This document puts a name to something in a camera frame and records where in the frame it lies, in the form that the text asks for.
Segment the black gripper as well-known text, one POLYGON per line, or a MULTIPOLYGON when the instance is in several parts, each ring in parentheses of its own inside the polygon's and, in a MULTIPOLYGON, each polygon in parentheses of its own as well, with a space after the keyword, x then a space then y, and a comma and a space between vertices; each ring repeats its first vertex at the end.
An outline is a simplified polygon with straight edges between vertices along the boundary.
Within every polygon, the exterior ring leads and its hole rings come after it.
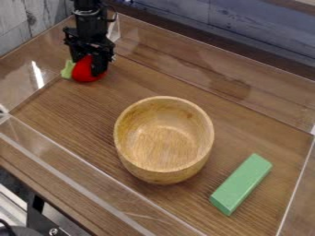
POLYGON ((98 76, 106 71, 114 55, 114 43, 106 38, 108 19, 101 15, 74 15, 76 27, 65 27, 64 43, 70 48, 70 59, 76 63, 92 55, 90 74, 98 76))

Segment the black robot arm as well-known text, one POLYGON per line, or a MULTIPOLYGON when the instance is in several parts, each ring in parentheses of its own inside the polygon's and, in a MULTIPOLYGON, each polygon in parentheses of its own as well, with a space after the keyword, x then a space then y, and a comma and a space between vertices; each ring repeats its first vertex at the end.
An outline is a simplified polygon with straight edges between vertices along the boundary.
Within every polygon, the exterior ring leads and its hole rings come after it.
POLYGON ((114 57, 114 43, 109 40, 108 25, 117 21, 118 13, 102 0, 72 0, 74 27, 65 27, 64 44, 69 47, 70 59, 86 62, 85 75, 100 77, 114 57))

